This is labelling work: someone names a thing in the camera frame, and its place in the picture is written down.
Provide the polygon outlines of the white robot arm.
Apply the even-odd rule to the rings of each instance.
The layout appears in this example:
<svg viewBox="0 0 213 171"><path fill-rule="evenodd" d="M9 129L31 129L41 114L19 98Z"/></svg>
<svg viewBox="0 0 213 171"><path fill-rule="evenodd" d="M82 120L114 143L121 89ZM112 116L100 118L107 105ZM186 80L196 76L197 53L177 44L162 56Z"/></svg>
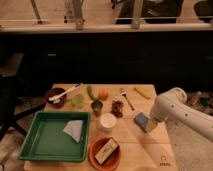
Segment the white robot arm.
<svg viewBox="0 0 213 171"><path fill-rule="evenodd" d="M188 107L186 92L174 87L156 96L150 116L157 122L174 117L213 142L213 117Z"/></svg>

